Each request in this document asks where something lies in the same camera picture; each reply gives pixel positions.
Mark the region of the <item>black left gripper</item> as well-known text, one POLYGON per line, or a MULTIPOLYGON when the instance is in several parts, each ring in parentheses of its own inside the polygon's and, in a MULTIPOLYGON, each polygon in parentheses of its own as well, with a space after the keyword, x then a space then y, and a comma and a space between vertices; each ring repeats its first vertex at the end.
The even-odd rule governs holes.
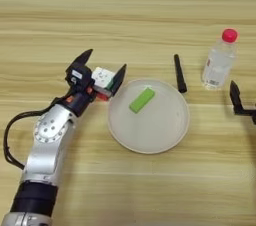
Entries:
MULTIPOLYGON (((89 60, 93 50, 89 49, 80 54, 73 62, 73 67, 82 66, 84 67, 89 60)), ((118 72, 113 77, 113 83, 110 87, 110 92, 112 95, 115 95, 123 83, 127 65, 124 64, 118 72)), ((87 86, 74 85, 72 86, 68 93, 67 97, 61 101, 61 104, 75 114, 77 117, 80 117, 88 105, 92 103, 96 98, 97 92, 94 90, 94 85, 90 83, 87 86)))

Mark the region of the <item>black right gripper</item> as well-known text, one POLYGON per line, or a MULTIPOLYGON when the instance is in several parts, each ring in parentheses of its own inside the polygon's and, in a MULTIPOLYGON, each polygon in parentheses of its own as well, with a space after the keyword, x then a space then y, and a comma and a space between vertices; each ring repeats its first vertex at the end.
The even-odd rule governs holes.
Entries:
POLYGON ((234 81, 230 83, 230 98, 233 104, 234 113, 240 116, 249 116, 256 125, 256 109, 244 109, 240 99, 240 90, 234 81))

